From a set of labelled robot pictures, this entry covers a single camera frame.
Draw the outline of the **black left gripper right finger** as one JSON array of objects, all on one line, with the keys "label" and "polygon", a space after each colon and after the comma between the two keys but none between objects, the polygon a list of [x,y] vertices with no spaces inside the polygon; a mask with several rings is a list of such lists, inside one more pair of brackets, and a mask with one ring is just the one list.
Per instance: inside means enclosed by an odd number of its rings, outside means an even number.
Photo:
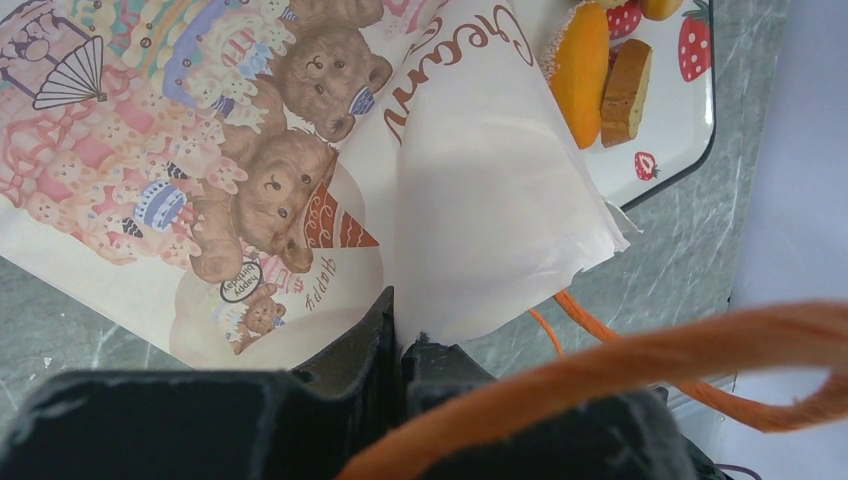
[{"label": "black left gripper right finger", "polygon": [[[416,342],[401,357],[414,418],[493,381],[459,347]],[[449,456],[427,479],[695,479],[687,440],[656,390],[615,394]]]}]

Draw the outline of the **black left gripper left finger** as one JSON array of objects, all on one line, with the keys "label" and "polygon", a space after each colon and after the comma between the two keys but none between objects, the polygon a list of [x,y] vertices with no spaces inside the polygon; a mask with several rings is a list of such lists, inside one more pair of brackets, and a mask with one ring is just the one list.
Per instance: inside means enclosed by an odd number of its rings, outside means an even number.
[{"label": "black left gripper left finger", "polygon": [[394,292],[291,370],[72,371],[26,402],[5,479],[331,479],[394,414]]}]

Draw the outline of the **beige paper gift bag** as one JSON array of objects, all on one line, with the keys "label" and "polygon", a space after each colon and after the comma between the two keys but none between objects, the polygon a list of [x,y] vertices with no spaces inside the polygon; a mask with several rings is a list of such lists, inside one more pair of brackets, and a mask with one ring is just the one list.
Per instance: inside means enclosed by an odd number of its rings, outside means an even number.
[{"label": "beige paper gift bag", "polygon": [[[1,253],[187,370],[291,370],[394,292],[395,411],[331,479],[670,383],[763,432],[847,415],[847,308],[619,336],[626,249],[509,1],[24,1],[1,22]],[[493,381],[414,418],[401,357]]]}]

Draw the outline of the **strawberry print white tray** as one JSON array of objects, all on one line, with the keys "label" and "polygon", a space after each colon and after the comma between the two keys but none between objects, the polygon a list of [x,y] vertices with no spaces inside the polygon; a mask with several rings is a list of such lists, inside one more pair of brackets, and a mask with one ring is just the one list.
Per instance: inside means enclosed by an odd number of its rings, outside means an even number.
[{"label": "strawberry print white tray", "polygon": [[621,209],[698,168],[714,140],[713,5],[672,5],[668,17],[654,20],[637,1],[605,4],[610,62],[630,40],[652,50],[635,138],[611,147],[596,140],[580,153],[600,194]]}]

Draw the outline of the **orange fake bread slice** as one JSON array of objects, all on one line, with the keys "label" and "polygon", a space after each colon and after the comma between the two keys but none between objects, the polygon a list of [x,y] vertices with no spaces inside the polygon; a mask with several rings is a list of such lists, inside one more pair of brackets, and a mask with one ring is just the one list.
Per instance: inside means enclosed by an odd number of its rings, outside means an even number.
[{"label": "orange fake bread slice", "polygon": [[606,148],[633,140],[639,131],[650,81],[653,49],[638,39],[622,43],[601,104],[601,142]]}]

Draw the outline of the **orange fake bread bun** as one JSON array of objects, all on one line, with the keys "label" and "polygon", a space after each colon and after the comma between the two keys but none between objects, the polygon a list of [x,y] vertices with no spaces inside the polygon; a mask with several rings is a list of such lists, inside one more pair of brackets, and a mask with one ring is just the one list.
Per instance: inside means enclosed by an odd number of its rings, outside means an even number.
[{"label": "orange fake bread bun", "polygon": [[596,1],[572,7],[545,47],[541,68],[579,149],[601,130],[601,103],[608,74],[609,27]]}]

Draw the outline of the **orange fake bread roll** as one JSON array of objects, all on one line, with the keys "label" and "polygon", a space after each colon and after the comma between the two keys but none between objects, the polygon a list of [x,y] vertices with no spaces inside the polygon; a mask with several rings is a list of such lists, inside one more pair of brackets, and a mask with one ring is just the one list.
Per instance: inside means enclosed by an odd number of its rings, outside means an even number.
[{"label": "orange fake bread roll", "polygon": [[640,0],[642,15],[651,21],[670,18],[682,5],[683,0]]}]

